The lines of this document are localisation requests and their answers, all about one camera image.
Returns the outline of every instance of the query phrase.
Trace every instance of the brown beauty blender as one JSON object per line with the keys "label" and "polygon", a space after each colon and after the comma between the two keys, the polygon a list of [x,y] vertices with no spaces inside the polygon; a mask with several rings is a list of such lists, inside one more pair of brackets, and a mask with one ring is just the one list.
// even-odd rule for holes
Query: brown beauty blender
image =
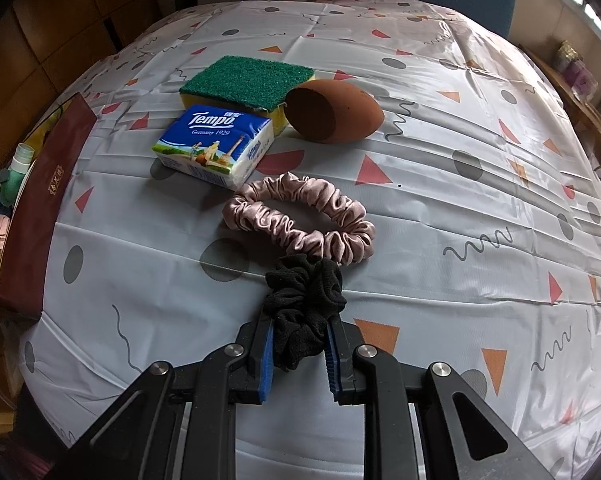
{"label": "brown beauty blender", "polygon": [[287,93],[285,103],[285,115],[296,131],[325,144],[363,139],[385,119],[372,96],[334,79],[306,81]]}

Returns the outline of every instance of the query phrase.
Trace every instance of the wall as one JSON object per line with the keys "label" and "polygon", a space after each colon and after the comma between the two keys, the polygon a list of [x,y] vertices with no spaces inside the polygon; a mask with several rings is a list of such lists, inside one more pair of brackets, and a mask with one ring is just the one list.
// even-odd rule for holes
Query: wall
{"label": "wall", "polygon": [[155,0],[14,0],[0,20],[0,166],[67,85],[159,17]]}
{"label": "wall", "polygon": [[601,39],[589,26],[586,15],[574,7],[565,0],[516,0],[508,39],[547,62],[568,40],[599,83],[593,98],[593,104],[597,104],[601,99]]}

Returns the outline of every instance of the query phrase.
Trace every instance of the black scrunchie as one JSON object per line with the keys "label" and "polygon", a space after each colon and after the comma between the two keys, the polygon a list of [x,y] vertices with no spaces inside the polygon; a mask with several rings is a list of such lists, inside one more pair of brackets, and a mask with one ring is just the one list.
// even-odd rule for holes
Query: black scrunchie
{"label": "black scrunchie", "polygon": [[265,274],[273,292],[263,310],[274,320],[274,365],[295,370],[304,357],[325,349],[327,319],[344,308],[343,276],[329,258],[283,256]]}

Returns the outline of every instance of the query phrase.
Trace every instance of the blue gripper pad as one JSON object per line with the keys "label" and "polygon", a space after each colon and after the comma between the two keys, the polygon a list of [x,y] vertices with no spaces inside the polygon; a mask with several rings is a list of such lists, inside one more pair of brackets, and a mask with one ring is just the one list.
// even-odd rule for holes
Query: blue gripper pad
{"label": "blue gripper pad", "polygon": [[264,342],[263,359],[261,360],[261,382],[258,386],[258,397],[261,402],[267,400],[272,389],[274,378],[274,324],[269,325],[267,339]]}
{"label": "blue gripper pad", "polygon": [[340,383],[340,359],[338,350],[333,339],[331,327],[327,327],[327,346],[325,346],[325,362],[327,363],[327,376],[329,377],[329,389],[333,394],[333,400],[338,401],[342,392]]}

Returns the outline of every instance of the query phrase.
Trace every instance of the green scouring pad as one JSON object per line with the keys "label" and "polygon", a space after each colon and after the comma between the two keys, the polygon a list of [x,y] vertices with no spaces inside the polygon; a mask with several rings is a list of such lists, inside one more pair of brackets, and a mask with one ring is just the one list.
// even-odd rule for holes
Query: green scouring pad
{"label": "green scouring pad", "polygon": [[280,132],[287,124],[285,95],[314,78],[310,68],[242,56],[221,57],[180,89],[185,107],[206,104],[266,116]]}

